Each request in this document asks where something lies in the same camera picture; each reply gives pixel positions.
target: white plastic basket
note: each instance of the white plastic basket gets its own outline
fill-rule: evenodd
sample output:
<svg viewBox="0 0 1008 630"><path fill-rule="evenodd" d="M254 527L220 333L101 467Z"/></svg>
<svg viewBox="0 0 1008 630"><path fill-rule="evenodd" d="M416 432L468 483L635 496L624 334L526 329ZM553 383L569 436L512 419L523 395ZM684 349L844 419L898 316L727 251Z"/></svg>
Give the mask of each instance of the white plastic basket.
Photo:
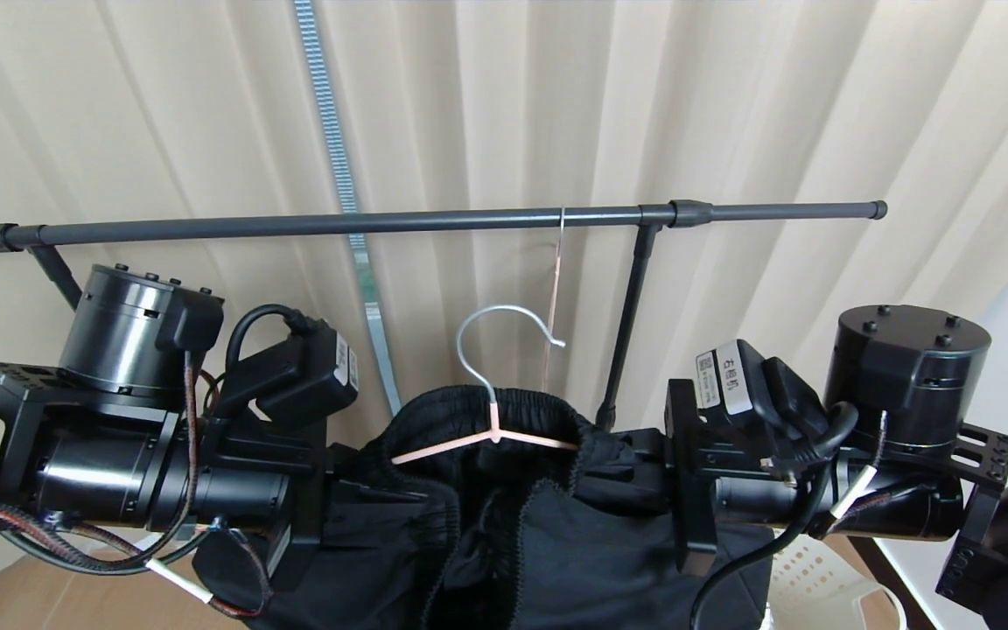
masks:
<svg viewBox="0 0 1008 630"><path fill-rule="evenodd" d="M858 574L824 542L800 535L772 558L763 629L866 630L861 599L884 591L905 630L905 610L891 591Z"/></svg>

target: curtain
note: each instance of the curtain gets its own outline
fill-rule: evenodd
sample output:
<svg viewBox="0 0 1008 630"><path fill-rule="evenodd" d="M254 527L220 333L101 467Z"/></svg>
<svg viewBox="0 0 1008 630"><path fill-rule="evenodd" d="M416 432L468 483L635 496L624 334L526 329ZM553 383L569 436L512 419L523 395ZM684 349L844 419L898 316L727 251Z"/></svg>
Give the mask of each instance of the curtain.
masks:
<svg viewBox="0 0 1008 630"><path fill-rule="evenodd" d="M619 398L658 426L666 379L734 336L821 387L853 304L976 318L1008 282L1008 3L319 3L361 212L666 203L889 204L872 221L660 232ZM340 212L285 1L0 3L0 222ZM402 399L470 382L461 320L549 308L557 230L369 236ZM600 401L633 231L568 229L549 390ZM389 419L343 236L64 248L329 319L360 358L331 420ZM0 360L52 364L71 323L0 255ZM257 324L252 350L280 340ZM543 342L491 314L466 339L499 387L539 387ZM209 367L219 371L217 351Z"/></svg>

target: clothing rack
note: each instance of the clothing rack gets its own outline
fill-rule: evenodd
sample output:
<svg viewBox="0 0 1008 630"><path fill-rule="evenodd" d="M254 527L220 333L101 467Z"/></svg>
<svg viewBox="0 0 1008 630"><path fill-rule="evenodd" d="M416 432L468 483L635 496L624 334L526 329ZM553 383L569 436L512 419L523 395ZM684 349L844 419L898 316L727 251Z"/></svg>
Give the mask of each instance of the clothing rack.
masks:
<svg viewBox="0 0 1008 630"><path fill-rule="evenodd" d="M616 398L620 377L632 340L633 321L640 304L648 259L655 236L663 228L680 229L718 221L766 221L785 219L884 218L885 203L754 204L713 205L697 201L643 204L633 207L542 208L451 212L368 213L368 215L238 216L220 219L172 219L73 223L65 226L19 226L0 223L0 254L29 251L74 309L81 297L56 246L72 244L172 241L192 239L237 239L251 236L379 235L394 232L439 232L462 230L515 230L635 226L633 264L620 311L617 341L609 364L605 397L595 418L597 426L611 430L616 422Z"/></svg>

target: white hanger hook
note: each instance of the white hanger hook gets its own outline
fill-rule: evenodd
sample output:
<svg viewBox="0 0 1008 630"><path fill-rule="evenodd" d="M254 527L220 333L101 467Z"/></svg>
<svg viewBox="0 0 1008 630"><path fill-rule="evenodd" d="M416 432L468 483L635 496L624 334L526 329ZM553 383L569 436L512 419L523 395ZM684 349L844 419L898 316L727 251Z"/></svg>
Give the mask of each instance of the white hanger hook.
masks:
<svg viewBox="0 0 1008 630"><path fill-rule="evenodd" d="M484 384L485 389L488 390L488 402L495 404L496 390L493 388L493 383L488 382L488 379L481 375L481 372L474 370L473 366L469 366L469 361L465 358L465 350L461 347L461 339L465 335L465 329L469 327L469 324L472 324L475 320L484 316L485 312L492 312L493 310L514 310L516 312L520 312L522 316L527 316L527 318L531 318L535 324L539 324L539 331L543 332L543 336L547 339L547 342L559 348L566 347L568 343L560 339L555 339L554 335L551 335L551 331L547 330L547 325L543 323L543 320L540 319L538 314L535 314L531 310L522 306L516 306L515 303L497 303L495 306L481 308L481 310L477 310L473 314L466 318L465 321L461 323L461 326L457 328L457 359L459 359L459 362L461 362L461 366L465 368L465 371L468 371L471 375L473 375L473 378Z"/></svg>

